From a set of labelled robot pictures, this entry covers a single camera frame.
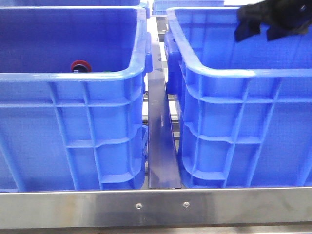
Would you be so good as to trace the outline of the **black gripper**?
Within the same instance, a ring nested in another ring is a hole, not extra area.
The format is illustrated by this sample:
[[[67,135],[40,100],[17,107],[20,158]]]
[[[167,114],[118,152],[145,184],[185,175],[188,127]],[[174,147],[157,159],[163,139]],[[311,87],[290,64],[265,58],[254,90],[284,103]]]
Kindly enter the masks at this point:
[[[306,34],[312,24],[310,0],[264,0],[242,6],[237,11],[239,25],[234,32],[235,41],[243,41],[261,33],[262,23],[269,26],[267,41]]]

